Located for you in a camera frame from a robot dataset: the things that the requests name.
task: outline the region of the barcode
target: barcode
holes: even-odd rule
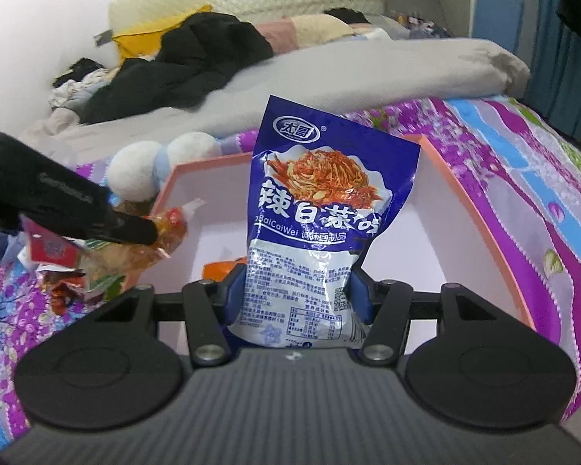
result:
[[[370,327],[363,324],[355,313],[353,313],[351,316],[352,316],[351,320],[352,328],[349,341],[351,341],[352,343],[361,343],[364,341],[364,339],[366,339]]]
[[[333,298],[333,310],[336,311],[343,311],[344,309],[350,309],[351,305],[349,304],[349,300],[346,298],[344,293],[344,288],[339,287],[336,288],[334,292]]]

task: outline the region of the black circular pad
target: black circular pad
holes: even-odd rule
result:
[[[15,372],[28,418],[72,430],[104,430],[146,418],[183,380],[168,346],[130,324],[73,326],[31,350]]]
[[[420,403],[464,426],[515,430],[557,421],[576,374],[560,348],[523,325],[468,322],[410,357],[405,379]]]

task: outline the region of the blue curtain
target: blue curtain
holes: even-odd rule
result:
[[[581,140],[581,37],[562,24],[560,0],[540,0],[525,103],[555,129]]]

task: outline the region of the blue snack bag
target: blue snack bag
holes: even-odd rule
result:
[[[271,96],[249,176],[245,298],[229,330],[261,346],[360,347],[368,326],[344,293],[351,267],[409,197],[418,157],[415,143]]]

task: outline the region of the screw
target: screw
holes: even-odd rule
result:
[[[392,350],[386,344],[372,344],[364,349],[364,357],[375,362],[388,360],[393,356],[394,350]]]
[[[218,344],[203,344],[196,348],[196,356],[203,362],[215,362],[224,356],[223,347]]]

